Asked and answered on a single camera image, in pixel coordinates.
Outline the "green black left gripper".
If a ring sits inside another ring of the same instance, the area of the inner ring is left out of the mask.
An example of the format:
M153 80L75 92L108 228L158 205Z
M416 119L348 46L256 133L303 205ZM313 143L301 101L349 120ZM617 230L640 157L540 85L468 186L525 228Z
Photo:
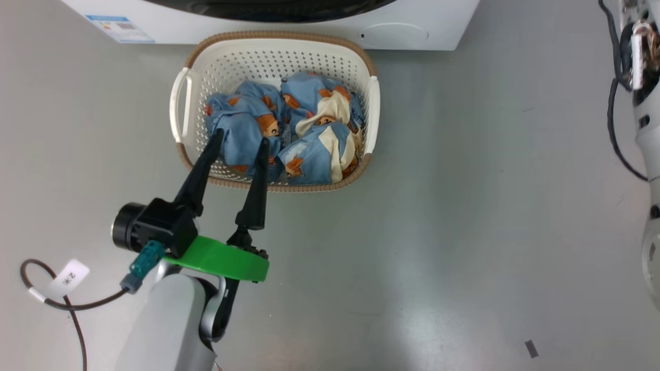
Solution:
M203 213L203 198L212 165L219 159L224 130L217 129L196 160L174 202L125 204L113 221L113 243L137 253L125 283L140 283L161 261L195 272L233 280L264 282L270 263L266 253L203 237L195 217ZM264 137L254 162L254 177L236 225L245 230L266 226L270 142Z

